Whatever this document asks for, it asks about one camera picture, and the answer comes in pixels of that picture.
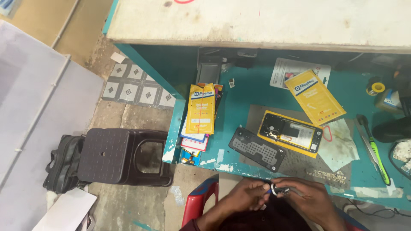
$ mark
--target black bag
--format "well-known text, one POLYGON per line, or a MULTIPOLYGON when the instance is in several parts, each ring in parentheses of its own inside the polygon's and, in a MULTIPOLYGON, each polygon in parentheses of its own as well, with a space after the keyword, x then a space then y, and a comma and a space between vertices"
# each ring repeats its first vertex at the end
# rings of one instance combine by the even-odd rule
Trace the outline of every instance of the black bag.
POLYGON ((51 151, 51 161, 46 166, 48 176, 43 187, 57 194, 66 193, 77 185, 84 186, 90 182, 80 181, 77 170, 80 163, 84 136, 63 135, 58 149, 51 151))

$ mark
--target black plastic stool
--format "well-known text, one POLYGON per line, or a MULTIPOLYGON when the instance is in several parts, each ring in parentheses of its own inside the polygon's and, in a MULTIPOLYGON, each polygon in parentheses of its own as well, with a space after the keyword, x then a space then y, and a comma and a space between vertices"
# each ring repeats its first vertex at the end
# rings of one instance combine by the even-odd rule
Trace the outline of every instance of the black plastic stool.
POLYGON ((117 185, 170 186, 170 164, 161 162, 159 173, 143 173, 135 163, 146 142, 161 143, 163 153, 167 134, 147 129, 92 128, 84 141, 78 177, 117 185))

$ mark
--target person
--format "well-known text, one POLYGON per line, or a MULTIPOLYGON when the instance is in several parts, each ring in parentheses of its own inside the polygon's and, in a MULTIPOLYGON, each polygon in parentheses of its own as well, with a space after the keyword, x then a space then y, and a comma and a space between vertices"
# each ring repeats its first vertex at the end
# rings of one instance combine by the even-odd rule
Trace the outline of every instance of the person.
POLYGON ((323 184, 292 177, 271 182, 291 190, 275 196, 267 192, 269 184, 244 178, 207 213, 189 221, 180 231, 312 230, 313 224, 310 227, 306 219, 325 231, 347 230, 323 184))

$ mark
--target wall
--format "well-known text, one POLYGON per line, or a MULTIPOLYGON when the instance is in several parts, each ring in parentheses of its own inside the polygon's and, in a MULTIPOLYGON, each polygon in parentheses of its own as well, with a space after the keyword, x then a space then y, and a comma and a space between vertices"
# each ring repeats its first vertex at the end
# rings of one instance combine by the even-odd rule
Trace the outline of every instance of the wall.
MULTIPOLYGON (((54 83, 65 57, 0 21, 0 177, 54 83)), ((46 165, 63 134, 84 133, 103 79, 70 62, 0 191, 0 230, 31 230, 46 213, 46 165)))
MULTIPOLYGON (((10 17, 20 30, 51 45, 63 26, 75 0, 22 0, 10 17)), ((61 54, 84 66, 92 54, 113 0, 80 0, 73 17, 56 46, 61 54)))

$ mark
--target disassembled smartphone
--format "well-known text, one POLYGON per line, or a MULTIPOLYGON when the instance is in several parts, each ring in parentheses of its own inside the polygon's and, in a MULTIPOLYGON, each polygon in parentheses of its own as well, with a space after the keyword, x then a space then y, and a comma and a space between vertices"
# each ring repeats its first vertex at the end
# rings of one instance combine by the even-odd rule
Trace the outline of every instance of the disassembled smartphone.
POLYGON ((315 158, 322 127, 266 110, 258 136, 281 147, 315 158))

